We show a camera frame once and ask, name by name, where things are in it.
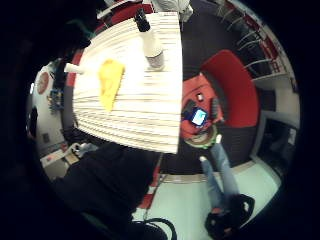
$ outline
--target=bag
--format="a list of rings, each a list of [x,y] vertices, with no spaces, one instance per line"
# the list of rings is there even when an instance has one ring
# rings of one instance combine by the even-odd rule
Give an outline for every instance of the bag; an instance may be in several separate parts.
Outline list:
[[[88,213],[82,213],[82,215],[94,225],[107,239],[112,240],[167,240],[167,236],[164,231],[154,224],[155,222],[161,222],[166,224],[172,232],[171,240],[177,240],[177,233],[174,225],[163,218],[152,218],[144,221],[133,221],[130,230],[123,236],[120,233],[115,233],[110,228],[108,228],[104,223],[102,223],[98,218],[94,217]]]
[[[158,223],[160,222],[160,223],[166,224],[170,228],[171,233],[172,233],[171,240],[177,240],[177,233],[176,233],[176,230],[174,228],[174,225],[167,219],[151,218],[151,219],[147,219],[147,220],[144,220],[144,221],[135,221],[134,223],[143,224],[143,225],[145,225],[145,227],[147,226],[147,224],[152,225],[156,229],[156,231],[159,232],[158,236],[162,235],[163,237],[161,239],[167,240],[168,238],[167,238],[166,234],[164,233],[164,231],[158,225],[154,224],[156,222],[158,222]]]

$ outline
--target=cup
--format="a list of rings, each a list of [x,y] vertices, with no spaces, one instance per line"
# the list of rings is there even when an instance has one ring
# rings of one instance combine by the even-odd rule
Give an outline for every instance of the cup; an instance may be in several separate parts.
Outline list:
[[[64,68],[64,72],[83,74],[85,72],[85,69],[78,65],[67,63]]]

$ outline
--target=phone screen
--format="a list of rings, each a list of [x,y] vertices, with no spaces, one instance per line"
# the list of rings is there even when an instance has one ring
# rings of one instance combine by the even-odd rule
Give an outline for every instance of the phone screen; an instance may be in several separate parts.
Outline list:
[[[203,124],[203,122],[206,120],[207,118],[207,113],[201,109],[198,109],[195,114],[194,117],[192,118],[192,122],[198,126],[201,126]]]

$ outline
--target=chair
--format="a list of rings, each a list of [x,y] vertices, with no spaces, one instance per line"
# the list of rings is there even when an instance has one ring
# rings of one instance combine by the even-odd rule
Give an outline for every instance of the chair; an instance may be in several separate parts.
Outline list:
[[[154,12],[152,5],[142,4],[142,0],[120,0],[106,10],[98,13],[97,18],[105,19],[111,15],[111,23],[114,25],[134,17],[139,8],[143,8],[145,13]]]
[[[228,31],[231,29],[232,26],[234,26],[236,23],[240,22],[241,20],[246,21],[246,18],[248,16],[246,12],[239,10],[238,8],[236,9],[240,14],[238,14],[239,15],[238,18],[235,18],[233,21],[231,21],[231,24],[227,28]]]
[[[143,8],[146,14],[153,13],[153,8],[151,4],[133,4],[131,6],[127,6],[119,11],[115,11],[114,15],[111,17],[112,24],[117,24],[122,21],[125,21],[129,18],[133,18],[138,9]]]
[[[221,23],[228,17],[233,11],[236,10],[236,7],[233,3],[231,3],[228,0],[222,1],[220,4],[220,7],[218,8],[217,16],[221,16]]]
[[[242,62],[229,50],[221,50],[202,66],[220,84],[228,102],[230,127],[251,127],[257,124],[259,104],[252,78]]]
[[[263,38],[261,33],[261,26],[257,23],[255,19],[253,19],[247,13],[244,14],[242,19],[245,25],[249,28],[249,32],[237,42],[237,45],[240,45],[240,43],[242,43],[245,39],[248,39],[250,36],[255,36],[256,40],[247,42],[246,44],[244,44],[242,47],[239,48],[239,51],[251,44],[258,43],[259,40]]]
[[[212,124],[223,120],[221,107],[215,104],[216,99],[217,96],[210,82],[202,73],[183,82],[182,106],[185,107],[187,102],[192,100],[197,107],[209,113],[208,119],[201,128],[196,127],[190,123],[189,120],[183,119],[180,125],[180,135],[183,139],[190,139],[197,136],[200,132],[209,129]]]
[[[245,68],[253,70],[251,68],[253,65],[267,62],[270,64],[270,68],[272,72],[280,72],[280,66],[276,61],[276,59],[279,56],[279,52],[276,46],[274,45],[273,41],[268,36],[266,36],[264,40],[259,40],[259,45],[262,51],[264,52],[264,55],[266,56],[266,58],[251,62],[245,65]]]
[[[106,30],[109,26],[102,20],[99,20],[98,27],[94,30],[94,34],[98,35],[99,33]]]

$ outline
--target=sneaker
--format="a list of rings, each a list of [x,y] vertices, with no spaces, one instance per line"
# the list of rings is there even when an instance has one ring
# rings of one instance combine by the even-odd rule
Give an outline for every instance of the sneaker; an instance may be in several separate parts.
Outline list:
[[[254,199],[244,194],[237,194],[230,198],[231,226],[239,228],[249,220],[254,209]]]
[[[230,227],[230,214],[224,215],[209,213],[205,222],[205,228],[214,240],[224,239],[232,234]]]

